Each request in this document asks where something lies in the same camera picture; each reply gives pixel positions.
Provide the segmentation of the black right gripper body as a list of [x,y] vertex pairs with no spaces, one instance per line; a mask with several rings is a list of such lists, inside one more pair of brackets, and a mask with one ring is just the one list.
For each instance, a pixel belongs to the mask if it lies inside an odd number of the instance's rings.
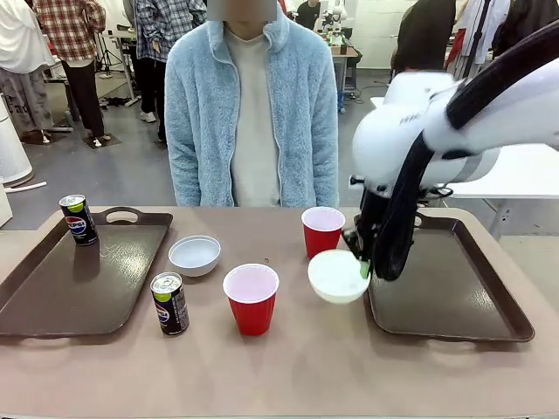
[[390,199],[368,189],[362,192],[360,212],[354,216],[354,225],[342,231],[342,238],[356,259],[369,262]]

